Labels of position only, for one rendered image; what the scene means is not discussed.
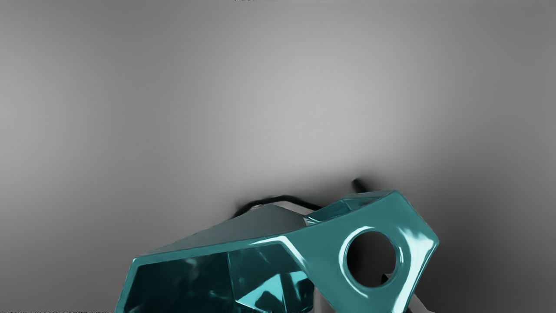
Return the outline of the teal faceted mug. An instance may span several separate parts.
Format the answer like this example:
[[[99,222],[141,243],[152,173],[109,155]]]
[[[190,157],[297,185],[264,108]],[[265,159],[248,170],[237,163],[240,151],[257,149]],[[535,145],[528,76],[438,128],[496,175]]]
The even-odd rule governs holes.
[[[349,270],[365,233],[395,251],[383,285]],[[306,215],[266,204],[136,257],[115,313],[308,313],[315,290],[336,313],[405,313],[438,245],[396,190],[348,194]]]

